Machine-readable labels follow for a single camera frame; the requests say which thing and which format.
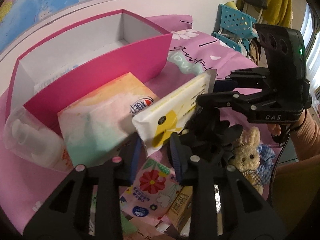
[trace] white curtain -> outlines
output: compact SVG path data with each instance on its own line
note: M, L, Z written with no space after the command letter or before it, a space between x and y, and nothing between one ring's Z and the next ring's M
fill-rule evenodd
M307 5L306 14L301 27L305 47L310 41L313 33L310 8ZM320 35L316 36L316 41L312 47L309 57L307 58L308 79L311 82L310 90L314 92L320 86Z

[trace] hanging clothes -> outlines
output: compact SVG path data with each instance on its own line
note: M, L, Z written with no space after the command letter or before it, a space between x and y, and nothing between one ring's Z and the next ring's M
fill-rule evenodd
M262 17L271 25L292 27L292 1L291 0L267 0L268 9L263 10ZM237 0L236 6L242 10L243 0Z

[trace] yellow wet wipes pack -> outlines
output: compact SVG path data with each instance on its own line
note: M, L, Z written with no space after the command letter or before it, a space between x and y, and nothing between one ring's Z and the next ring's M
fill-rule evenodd
M147 156L161 149L173 132L181 132L194 114L196 99L213 87L216 71L206 71L165 96L132 119Z

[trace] plush toy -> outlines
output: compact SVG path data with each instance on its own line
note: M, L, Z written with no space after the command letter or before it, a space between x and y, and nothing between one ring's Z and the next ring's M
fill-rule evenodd
M234 143L233 154L229 164L245 176L253 187L262 195L263 186L257 169L260 166L260 152L257 148L260 145L260 131L252 127L248 132L243 131L240 138Z

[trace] person's hand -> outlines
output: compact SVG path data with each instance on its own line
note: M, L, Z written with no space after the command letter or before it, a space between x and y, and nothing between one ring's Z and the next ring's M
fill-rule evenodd
M305 116L306 116L306 112L303 111L302 114L301 114L301 116L300 116L300 118L299 118L299 120L298 120L295 124L293 124L293 125L290 127L290 129L293 130L294 128L297 128L297 127L299 127L300 125L302 125ZM268 126L269 132L270 132L272 135L278 136L278 135L281 134L281 127L280 127L279 124L268 123L267 126Z

